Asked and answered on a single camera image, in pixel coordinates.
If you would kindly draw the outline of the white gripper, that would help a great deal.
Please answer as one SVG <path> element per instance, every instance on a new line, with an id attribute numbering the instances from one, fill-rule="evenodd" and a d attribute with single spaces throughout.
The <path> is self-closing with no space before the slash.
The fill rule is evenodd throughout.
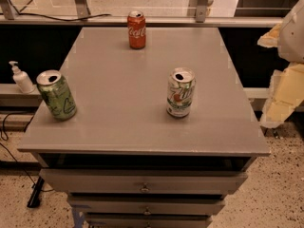
<path id="1" fill-rule="evenodd" d="M 275 70 L 269 85 L 269 97 L 262 109 L 260 125 L 277 128 L 304 101 L 304 0 L 298 0 L 279 23 L 262 35 L 257 44 L 277 48 L 278 55 L 290 63 Z"/>

